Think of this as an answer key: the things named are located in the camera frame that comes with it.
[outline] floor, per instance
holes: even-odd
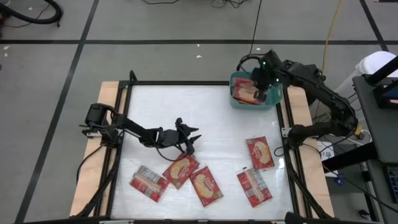
[[[227,80],[250,50],[259,6],[258,0],[239,9],[216,9],[211,0],[57,2],[65,11],[59,28],[1,28],[0,116],[7,128],[0,136],[1,223],[68,216],[86,144],[78,125],[101,82],[125,80],[131,69],[140,80]],[[274,49],[281,59],[321,67],[337,4],[263,0],[253,52]],[[46,5],[11,0],[9,7],[36,17]],[[330,88],[373,52],[398,54],[397,11],[396,3],[343,1],[328,48]],[[50,8],[42,17],[52,14]],[[6,24],[24,22],[10,18]]]

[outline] white tabletop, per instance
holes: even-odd
[[[171,162],[161,158],[154,148],[144,147],[134,136],[125,135],[111,216],[130,219],[201,220],[282,220],[292,211],[284,158],[273,150],[282,145],[276,109],[239,110],[229,105],[228,86],[134,86],[128,118],[144,128],[175,129],[181,117],[202,134],[194,143],[199,168],[208,166],[224,197],[203,208],[188,180],[177,190],[170,184],[158,203],[129,185],[133,173],[145,165],[162,175]],[[236,174],[252,161],[245,140],[265,136],[275,167],[261,172],[273,199],[252,208]],[[179,151],[161,149],[175,159]]]

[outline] black metal frame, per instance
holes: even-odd
[[[114,108],[116,111],[119,111],[119,108],[121,105],[121,96],[122,96],[123,90],[127,87],[126,100],[124,102],[124,110],[123,110],[123,114],[127,114],[128,109],[129,109],[131,94],[132,94],[132,87],[134,85],[224,85],[225,86],[225,85],[229,85],[229,82],[228,81],[137,81],[137,78],[136,78],[134,72],[131,71],[130,72],[130,80],[119,82],[118,93],[116,95],[116,101],[115,101],[115,105],[114,105]],[[292,117],[292,111],[290,108],[289,95],[287,94],[286,90],[284,90],[284,98],[285,98],[285,103],[286,103],[287,119],[289,120],[289,125],[292,126],[294,124],[294,122],[293,122],[293,117]],[[277,114],[278,114],[280,130],[282,130],[282,128],[284,128],[285,126],[284,126],[284,118],[283,118],[282,108],[281,108],[280,103],[278,103],[276,105],[276,109],[277,109]],[[119,147],[116,148],[116,155],[115,155],[113,166],[119,167],[121,151],[123,148],[123,141],[124,141],[124,135],[121,136],[121,143],[120,143]],[[285,156],[286,163],[291,162],[289,149],[287,148],[287,146],[285,144],[284,144],[283,148],[284,148],[284,156]],[[104,157],[104,163],[103,163],[101,178],[100,178],[100,182],[99,182],[99,186],[100,186],[99,190],[102,190],[102,193],[109,184],[108,169],[109,169],[109,164],[111,162],[110,161],[111,151],[112,151],[111,148],[107,148],[106,154]],[[304,177],[300,152],[294,151],[294,154],[295,154],[295,160],[297,163],[297,171],[299,173],[300,179],[301,179],[301,181],[303,181],[303,183],[305,183],[305,177]],[[84,222],[84,220],[86,220],[87,222],[98,223],[99,221],[110,220],[117,177],[118,177],[118,169],[115,169],[113,177],[111,178],[111,181],[110,181],[111,186],[110,186],[110,190],[109,190],[109,197],[108,197],[105,216],[99,216],[100,210],[101,210],[101,203],[103,200],[102,193],[101,193],[100,195],[97,195],[96,200],[95,200],[96,203],[94,206],[94,213],[93,213],[94,217],[87,217],[91,211],[85,210],[82,213],[84,215],[81,217],[71,217],[66,220],[49,220],[49,221],[35,222],[35,223],[36,224],[50,224],[50,223],[61,224],[61,223],[74,223],[74,222],[78,223],[78,222]],[[296,188],[295,188],[295,182],[294,182],[293,178],[291,178],[291,176],[289,176],[289,175],[288,175],[288,180],[289,180],[289,187],[290,187],[290,195],[292,197],[293,210],[294,210],[294,213],[299,214],[299,203],[298,203],[297,192],[296,192]],[[307,217],[312,217],[311,208],[305,198],[304,198],[304,202],[305,202],[305,213],[307,214]],[[199,222],[196,222],[195,220],[187,220],[187,221],[182,221],[182,220],[179,220],[179,221],[136,220],[136,222],[137,223],[186,223],[186,222],[199,223]],[[208,220],[206,223],[226,223],[226,222]],[[269,224],[271,224],[273,222],[248,220],[248,221],[227,221],[227,223],[266,223],[266,224],[269,223]]]

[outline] red snack box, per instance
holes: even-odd
[[[266,137],[247,139],[249,151],[255,169],[261,170],[275,166]]]
[[[194,172],[190,179],[204,207],[223,196],[208,167]]]
[[[263,105],[264,102],[255,99],[254,94],[256,91],[257,91],[256,87],[250,87],[250,88],[235,87],[232,97],[237,100],[245,101],[246,103],[252,105]]]
[[[247,78],[234,78],[234,86],[235,87],[242,87],[242,88],[249,88],[254,85],[253,81]]]
[[[177,159],[181,159],[184,156],[185,154],[181,154]],[[163,176],[166,177],[175,188],[179,189],[198,166],[199,162],[192,156],[185,156],[185,158],[173,162],[163,173]]]
[[[158,202],[169,182],[150,169],[140,166],[138,171],[133,175],[130,185],[150,199]]]
[[[246,170],[238,174],[238,179],[253,208],[272,198],[258,170],[253,168]]]

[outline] wooden board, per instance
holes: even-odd
[[[108,105],[114,105],[118,90],[118,82],[103,82],[101,91],[99,93],[98,102]],[[289,87],[290,105],[295,124],[302,124],[308,126],[312,124],[310,110],[307,105],[305,92],[301,88]],[[119,112],[123,110],[126,93],[122,95],[122,103]],[[282,114],[284,116],[285,126],[289,126],[287,122],[287,113],[284,102],[282,102]],[[317,142],[314,139],[307,139],[306,144],[317,147]],[[89,139],[87,142],[85,157],[94,151],[100,144],[100,138]],[[333,208],[331,206],[328,187],[326,184],[325,174],[319,154],[307,146],[300,147],[302,157],[302,164],[305,173],[305,180],[307,182],[308,190],[327,212],[327,214],[334,216]],[[100,182],[102,165],[104,161],[105,150],[98,152],[92,158],[88,159],[81,168],[80,178],[76,187],[75,198],[73,199],[72,209],[70,215],[75,215],[80,212],[83,207],[91,199],[95,191],[98,189]],[[109,188],[104,193],[100,215],[105,214],[106,202],[108,201]],[[300,214],[305,216],[303,200],[301,191],[297,188],[298,203]]]

